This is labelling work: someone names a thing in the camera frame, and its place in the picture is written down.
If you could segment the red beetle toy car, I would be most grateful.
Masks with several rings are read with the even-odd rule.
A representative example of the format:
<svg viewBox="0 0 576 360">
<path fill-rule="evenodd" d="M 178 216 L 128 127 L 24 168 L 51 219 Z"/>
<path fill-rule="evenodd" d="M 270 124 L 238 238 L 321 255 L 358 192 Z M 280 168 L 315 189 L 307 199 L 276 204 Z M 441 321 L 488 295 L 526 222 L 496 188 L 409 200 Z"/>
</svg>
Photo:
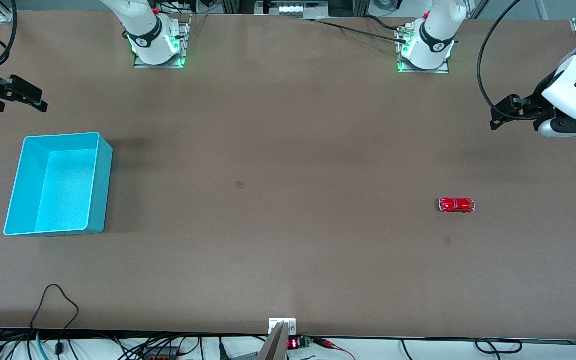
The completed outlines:
<svg viewBox="0 0 576 360">
<path fill-rule="evenodd" d="M 438 199 L 438 209 L 443 213 L 471 214 L 476 210 L 476 203 L 466 197 L 441 197 Z"/>
</svg>

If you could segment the blue plastic box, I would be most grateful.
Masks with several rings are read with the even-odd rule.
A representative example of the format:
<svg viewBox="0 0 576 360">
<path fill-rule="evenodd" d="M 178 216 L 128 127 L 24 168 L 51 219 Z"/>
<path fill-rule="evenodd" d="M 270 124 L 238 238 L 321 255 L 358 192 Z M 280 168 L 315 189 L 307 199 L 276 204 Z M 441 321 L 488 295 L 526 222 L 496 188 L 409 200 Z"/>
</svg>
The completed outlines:
<svg viewBox="0 0 576 360">
<path fill-rule="evenodd" d="M 102 233 L 113 160 L 112 146 L 98 132 L 25 137 L 4 235 Z"/>
</svg>

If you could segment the metal rack with lights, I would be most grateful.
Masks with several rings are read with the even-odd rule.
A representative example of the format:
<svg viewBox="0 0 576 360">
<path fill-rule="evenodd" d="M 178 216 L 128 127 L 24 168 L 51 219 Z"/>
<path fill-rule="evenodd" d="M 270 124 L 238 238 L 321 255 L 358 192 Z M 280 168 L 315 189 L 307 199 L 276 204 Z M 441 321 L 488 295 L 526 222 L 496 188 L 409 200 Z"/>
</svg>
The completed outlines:
<svg viewBox="0 0 576 360">
<path fill-rule="evenodd" d="M 225 14 L 297 19 L 361 18 L 371 0 L 214 0 Z"/>
</svg>

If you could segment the black power strip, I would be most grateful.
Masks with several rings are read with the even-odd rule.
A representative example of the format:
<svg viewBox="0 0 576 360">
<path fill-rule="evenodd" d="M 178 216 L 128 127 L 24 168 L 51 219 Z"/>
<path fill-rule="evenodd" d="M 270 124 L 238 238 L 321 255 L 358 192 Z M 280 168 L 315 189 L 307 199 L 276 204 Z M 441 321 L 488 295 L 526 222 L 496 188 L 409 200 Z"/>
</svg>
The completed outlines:
<svg viewBox="0 0 576 360">
<path fill-rule="evenodd" d="M 148 346 L 139 356 L 141 360 L 178 360 L 179 350 L 174 346 Z"/>
</svg>

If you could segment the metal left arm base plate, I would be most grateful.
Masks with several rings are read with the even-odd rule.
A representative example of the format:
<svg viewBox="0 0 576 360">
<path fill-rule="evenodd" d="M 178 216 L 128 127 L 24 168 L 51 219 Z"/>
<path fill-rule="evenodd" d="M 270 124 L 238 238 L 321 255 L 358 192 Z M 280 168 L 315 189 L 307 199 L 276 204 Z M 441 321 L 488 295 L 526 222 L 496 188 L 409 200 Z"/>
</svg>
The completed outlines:
<svg viewBox="0 0 576 360">
<path fill-rule="evenodd" d="M 407 57 L 414 48 L 414 29 L 406 26 L 398 26 L 393 31 L 396 40 L 402 40 L 403 43 L 396 44 L 397 50 L 397 70 L 398 73 L 425 73 L 425 74 L 440 74 L 447 75 L 450 73 L 450 66 L 448 58 L 451 53 L 447 53 L 446 59 L 443 60 L 441 66 L 434 69 L 423 69 L 414 65 Z"/>
</svg>

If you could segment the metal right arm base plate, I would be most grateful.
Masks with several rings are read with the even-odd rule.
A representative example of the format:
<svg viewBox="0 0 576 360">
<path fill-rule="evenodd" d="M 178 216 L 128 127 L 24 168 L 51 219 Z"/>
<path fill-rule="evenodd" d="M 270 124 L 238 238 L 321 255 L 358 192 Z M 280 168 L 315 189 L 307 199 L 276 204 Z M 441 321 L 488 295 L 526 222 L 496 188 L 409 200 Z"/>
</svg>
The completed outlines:
<svg viewBox="0 0 576 360">
<path fill-rule="evenodd" d="M 182 69 L 186 63 L 191 25 L 167 14 L 155 15 L 156 21 L 148 32 L 135 35 L 128 32 L 136 69 Z"/>
</svg>

